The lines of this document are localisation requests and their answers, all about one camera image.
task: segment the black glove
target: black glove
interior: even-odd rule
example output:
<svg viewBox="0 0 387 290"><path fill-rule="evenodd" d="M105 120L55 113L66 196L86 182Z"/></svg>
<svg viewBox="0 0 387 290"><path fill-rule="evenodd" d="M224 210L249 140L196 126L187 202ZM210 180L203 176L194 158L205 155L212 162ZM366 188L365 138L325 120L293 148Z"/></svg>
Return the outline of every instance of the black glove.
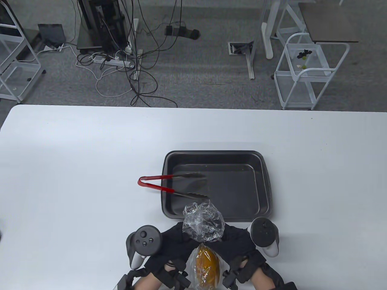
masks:
<svg viewBox="0 0 387 290"><path fill-rule="evenodd" d="M173 287L170 277L178 271L184 271L185 263L192 251L199 246L199 242L191 239L186 233L183 233L182 227L183 222L179 222L169 230L161 233L163 236L161 249L157 254L149 257L144 265L146 270L151 272L168 287ZM176 268L175 271L169 273L165 271L164 265L168 261L172 262Z"/></svg>
<svg viewBox="0 0 387 290"><path fill-rule="evenodd" d="M257 268L266 262L266 259L256 249L246 229L239 229L225 224L222 241L206 242L204 244L221 256L232 268L235 263L239 267L240 263L246 258L249 260L253 258L252 262Z"/></svg>
<svg viewBox="0 0 387 290"><path fill-rule="evenodd" d="M245 283L259 267L262 268L265 275L272 278L276 287L284 285L281 276L265 263L266 259L256 249L246 229L226 224L222 241L206 242L205 245L221 256L230 266L230 271L223 274L225 276L223 285L226 288L237 289L235 279L238 279L240 283ZM241 262L246 259L248 261L245 267L240 269Z"/></svg>

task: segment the vr controller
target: vr controller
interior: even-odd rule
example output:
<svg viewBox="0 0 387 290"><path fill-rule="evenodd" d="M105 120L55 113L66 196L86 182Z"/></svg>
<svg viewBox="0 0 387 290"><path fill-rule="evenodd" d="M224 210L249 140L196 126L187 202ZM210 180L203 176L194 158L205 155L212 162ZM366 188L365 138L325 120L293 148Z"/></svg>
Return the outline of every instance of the vr controller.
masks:
<svg viewBox="0 0 387 290"><path fill-rule="evenodd" d="M132 270L139 269L148 256L156 254L162 245L160 231L152 225L144 225L126 239L126 250Z"/></svg>
<svg viewBox="0 0 387 290"><path fill-rule="evenodd" d="M268 218L258 217L247 228L250 237L257 247L274 258L279 254L279 233L277 226Z"/></svg>

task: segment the hand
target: hand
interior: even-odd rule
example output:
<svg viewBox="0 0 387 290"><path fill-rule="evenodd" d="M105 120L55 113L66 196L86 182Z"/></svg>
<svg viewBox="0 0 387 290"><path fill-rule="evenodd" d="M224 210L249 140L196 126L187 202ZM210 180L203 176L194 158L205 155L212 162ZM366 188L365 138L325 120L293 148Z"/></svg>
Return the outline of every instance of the hand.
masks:
<svg viewBox="0 0 387 290"><path fill-rule="evenodd" d="M163 243L159 252L145 263L145 268L156 275L168 262L182 260L187 262L192 251L199 246L199 242L191 239L182 231L183 222L177 223L169 230L161 233Z"/></svg>
<svg viewBox="0 0 387 290"><path fill-rule="evenodd" d="M246 229L239 229L228 224L224 225L222 241L205 242L207 247L215 251L227 263L231 264L237 257L249 258L254 255L258 266L266 262L262 254L256 250L255 244Z"/></svg>

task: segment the power strip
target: power strip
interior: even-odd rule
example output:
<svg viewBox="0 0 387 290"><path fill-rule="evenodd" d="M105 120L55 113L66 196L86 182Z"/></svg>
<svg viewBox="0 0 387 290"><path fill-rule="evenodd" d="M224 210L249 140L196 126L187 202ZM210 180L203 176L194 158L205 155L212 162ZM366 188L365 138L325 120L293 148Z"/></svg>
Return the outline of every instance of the power strip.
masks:
<svg viewBox="0 0 387 290"><path fill-rule="evenodd" d="M124 65L124 61L123 60L120 60L118 57L117 59L113 60L113 59L110 59L109 61L105 61L106 58L103 57L103 56L97 56L95 55L94 58L93 58L93 62L95 63L100 63L102 64L103 62L105 62L106 65L113 65L115 67L127 67L127 68L134 68L134 65L131 65L130 64L130 61L125 61L125 65Z"/></svg>

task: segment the black object on floor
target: black object on floor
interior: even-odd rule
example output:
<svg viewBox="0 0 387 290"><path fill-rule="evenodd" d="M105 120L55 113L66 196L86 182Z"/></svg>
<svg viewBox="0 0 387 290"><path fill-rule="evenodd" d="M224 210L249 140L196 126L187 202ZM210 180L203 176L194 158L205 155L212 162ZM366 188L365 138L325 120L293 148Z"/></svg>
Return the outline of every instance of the black object on floor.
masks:
<svg viewBox="0 0 387 290"><path fill-rule="evenodd" d="M38 27L44 45L55 49L66 42L66 36L61 24L38 24Z"/></svg>
<svg viewBox="0 0 387 290"><path fill-rule="evenodd" d="M190 30L190 29L187 29L187 27L185 27L185 26L173 28L172 25L168 25L165 28L164 34L167 36L179 36L179 37L190 38L193 40L197 40L200 37L199 30L197 30L197 29Z"/></svg>

